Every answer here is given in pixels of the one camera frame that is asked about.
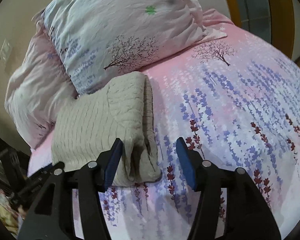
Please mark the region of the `beige cable knit sweater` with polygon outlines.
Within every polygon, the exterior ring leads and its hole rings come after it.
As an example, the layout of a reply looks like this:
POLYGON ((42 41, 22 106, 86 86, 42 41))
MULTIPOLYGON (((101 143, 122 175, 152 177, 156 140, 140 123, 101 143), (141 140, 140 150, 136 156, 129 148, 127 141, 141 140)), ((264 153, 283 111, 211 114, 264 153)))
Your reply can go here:
POLYGON ((129 187, 161 177, 152 86, 140 72, 115 77, 97 92, 64 103, 53 129, 52 162, 63 162, 66 171, 79 169, 110 150, 117 138, 125 151, 114 186, 129 187))

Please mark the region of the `left floral pink pillow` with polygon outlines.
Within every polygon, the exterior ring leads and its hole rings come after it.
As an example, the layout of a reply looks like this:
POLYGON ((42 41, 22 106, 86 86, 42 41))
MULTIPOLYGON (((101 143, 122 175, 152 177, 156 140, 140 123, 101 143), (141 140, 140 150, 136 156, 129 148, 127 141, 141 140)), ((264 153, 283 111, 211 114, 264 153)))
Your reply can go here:
POLYGON ((30 148, 37 148, 53 129, 63 103, 77 91, 47 31, 37 23, 21 66, 8 82, 5 109, 30 148))

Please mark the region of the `pink lavender floral bedsheet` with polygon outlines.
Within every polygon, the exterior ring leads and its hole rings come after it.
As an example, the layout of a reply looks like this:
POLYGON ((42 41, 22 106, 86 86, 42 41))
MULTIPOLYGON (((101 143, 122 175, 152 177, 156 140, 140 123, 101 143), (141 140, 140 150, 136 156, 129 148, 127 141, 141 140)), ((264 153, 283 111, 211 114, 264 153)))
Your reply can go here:
POLYGON ((226 37, 143 69, 153 88, 162 178, 100 195, 112 239, 186 239, 199 194, 176 140, 220 168, 244 168, 287 239, 300 220, 300 68, 215 9, 204 24, 226 37))

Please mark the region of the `right floral pillow with tree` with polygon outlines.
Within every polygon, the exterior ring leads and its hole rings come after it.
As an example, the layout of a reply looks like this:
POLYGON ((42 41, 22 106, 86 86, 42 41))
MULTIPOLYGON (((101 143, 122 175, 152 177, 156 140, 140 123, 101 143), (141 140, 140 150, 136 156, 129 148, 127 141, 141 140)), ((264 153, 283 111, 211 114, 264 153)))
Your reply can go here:
POLYGON ((204 25, 198 0, 52 0, 33 20, 45 27, 79 94, 225 37, 204 25))

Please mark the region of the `white wall switch plate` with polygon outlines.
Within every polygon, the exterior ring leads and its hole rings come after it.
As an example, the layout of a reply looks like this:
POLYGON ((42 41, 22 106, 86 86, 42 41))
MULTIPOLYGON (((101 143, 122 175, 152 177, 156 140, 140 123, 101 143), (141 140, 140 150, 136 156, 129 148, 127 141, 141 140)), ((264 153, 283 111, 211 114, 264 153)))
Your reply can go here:
POLYGON ((6 65, 8 62, 8 59, 10 58, 11 52, 12 52, 12 45, 7 39, 4 39, 4 42, 0 49, 0 64, 6 65))

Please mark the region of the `wooden door frame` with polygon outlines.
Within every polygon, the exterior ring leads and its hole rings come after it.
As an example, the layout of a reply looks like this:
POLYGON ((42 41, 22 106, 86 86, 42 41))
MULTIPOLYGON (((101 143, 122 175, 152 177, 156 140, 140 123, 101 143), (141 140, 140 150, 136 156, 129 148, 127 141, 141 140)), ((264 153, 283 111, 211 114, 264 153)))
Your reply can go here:
POLYGON ((293 61, 300 58, 300 0, 226 0, 235 25, 293 61))

